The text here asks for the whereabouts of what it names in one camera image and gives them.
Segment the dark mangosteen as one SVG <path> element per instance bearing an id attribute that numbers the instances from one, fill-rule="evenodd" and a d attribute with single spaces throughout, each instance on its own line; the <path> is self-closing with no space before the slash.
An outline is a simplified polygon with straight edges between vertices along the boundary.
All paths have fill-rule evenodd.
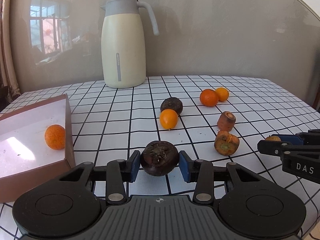
<path id="1" fill-rule="evenodd" d="M 163 112 L 166 109 L 171 109 L 175 111 L 177 115 L 180 115 L 183 111 L 183 103 L 176 97 L 167 98 L 162 102 L 160 111 Z"/>
<path id="2" fill-rule="evenodd" d="M 177 148 L 167 141 L 152 141 L 147 144 L 140 155 L 143 170 L 155 177 L 165 176 L 179 163 Z"/>

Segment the brownish carrot top piece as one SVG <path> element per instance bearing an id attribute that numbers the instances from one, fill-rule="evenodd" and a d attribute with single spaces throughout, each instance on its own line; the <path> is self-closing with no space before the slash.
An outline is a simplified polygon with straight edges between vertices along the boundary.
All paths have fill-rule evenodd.
<path id="1" fill-rule="evenodd" d="M 235 115 L 229 111 L 224 111 L 217 121 L 217 126 L 221 131 L 230 132 L 233 129 L 235 122 Z"/>

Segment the small orange kumquat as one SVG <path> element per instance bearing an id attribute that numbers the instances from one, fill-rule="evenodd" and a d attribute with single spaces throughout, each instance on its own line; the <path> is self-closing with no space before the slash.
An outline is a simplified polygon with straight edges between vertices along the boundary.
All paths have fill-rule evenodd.
<path id="1" fill-rule="evenodd" d="M 164 129 L 173 129 L 178 123 L 178 114 L 172 109 L 161 111 L 159 121 Z"/>

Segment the large orange tangerine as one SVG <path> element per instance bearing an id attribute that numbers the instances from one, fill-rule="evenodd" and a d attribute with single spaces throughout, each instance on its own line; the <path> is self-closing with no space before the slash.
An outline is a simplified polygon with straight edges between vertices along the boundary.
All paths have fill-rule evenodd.
<path id="1" fill-rule="evenodd" d="M 44 134 L 47 146 L 53 150 L 63 150 L 65 148 L 65 129 L 58 124 L 49 126 Z"/>

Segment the cut carrot end piece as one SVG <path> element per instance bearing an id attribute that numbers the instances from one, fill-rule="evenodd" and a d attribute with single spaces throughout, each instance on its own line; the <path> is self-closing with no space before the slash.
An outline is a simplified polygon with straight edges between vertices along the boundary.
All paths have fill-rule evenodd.
<path id="1" fill-rule="evenodd" d="M 218 131 L 214 141 L 216 151 L 224 156 L 233 155 L 237 151 L 239 145 L 239 138 L 227 131 Z"/>

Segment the black white grid tablecloth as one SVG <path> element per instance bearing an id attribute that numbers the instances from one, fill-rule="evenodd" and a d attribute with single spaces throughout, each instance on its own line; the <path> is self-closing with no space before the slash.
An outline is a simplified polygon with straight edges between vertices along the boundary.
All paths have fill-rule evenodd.
<path id="1" fill-rule="evenodd" d="M 319 185 L 284 173 L 278 157 L 261 154 L 263 139 L 319 128 L 319 113 L 267 79 L 156 76 L 127 89 L 91 81 L 23 93 L 2 114 L 66 94 L 76 163 L 127 159 L 155 140 L 216 166 L 232 161 L 298 195 L 307 215 L 300 235 L 319 239 Z"/>

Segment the small orange far right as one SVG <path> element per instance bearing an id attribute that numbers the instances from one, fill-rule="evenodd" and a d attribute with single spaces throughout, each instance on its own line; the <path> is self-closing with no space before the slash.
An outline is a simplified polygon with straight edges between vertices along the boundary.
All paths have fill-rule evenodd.
<path id="1" fill-rule="evenodd" d="M 217 88 L 215 90 L 215 92 L 216 92 L 220 102 L 224 102 L 229 98 L 229 91 L 224 87 Z"/>

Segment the orange tangerine far right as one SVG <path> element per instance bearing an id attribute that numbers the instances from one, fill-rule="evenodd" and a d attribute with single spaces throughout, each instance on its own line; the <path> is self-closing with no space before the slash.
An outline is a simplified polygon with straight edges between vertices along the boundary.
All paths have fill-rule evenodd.
<path id="1" fill-rule="evenodd" d="M 200 102 L 207 107 L 214 107 L 219 101 L 219 96 L 212 89 L 204 89 L 200 94 Z"/>

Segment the brown cardboard box white inside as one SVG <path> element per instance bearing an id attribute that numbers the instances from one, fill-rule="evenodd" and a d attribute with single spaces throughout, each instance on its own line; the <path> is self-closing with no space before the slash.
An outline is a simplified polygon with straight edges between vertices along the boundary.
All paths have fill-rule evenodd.
<path id="1" fill-rule="evenodd" d="M 51 149 L 45 131 L 65 129 L 65 148 Z M 24 106 L 1 116 L 1 202 L 14 202 L 25 192 L 75 167 L 71 108 L 66 94 Z"/>

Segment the cream thermos jug grey lid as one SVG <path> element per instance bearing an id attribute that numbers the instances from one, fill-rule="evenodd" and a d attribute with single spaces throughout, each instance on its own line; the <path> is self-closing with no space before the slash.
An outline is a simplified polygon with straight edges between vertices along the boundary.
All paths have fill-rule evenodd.
<path id="1" fill-rule="evenodd" d="M 108 0 L 101 32 L 105 83 L 111 88 L 141 85 L 146 78 L 145 38 L 140 8 L 148 12 L 153 34 L 159 29 L 152 7 L 142 0 Z"/>

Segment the beige floral curtain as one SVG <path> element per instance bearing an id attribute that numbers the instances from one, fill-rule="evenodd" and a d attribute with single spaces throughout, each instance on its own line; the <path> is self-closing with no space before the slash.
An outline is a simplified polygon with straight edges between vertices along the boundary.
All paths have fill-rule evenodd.
<path id="1" fill-rule="evenodd" d="M 9 23 L 10 0 L 1 0 L 1 85 L 7 87 L 5 99 L 11 103 L 21 93 L 12 59 Z"/>

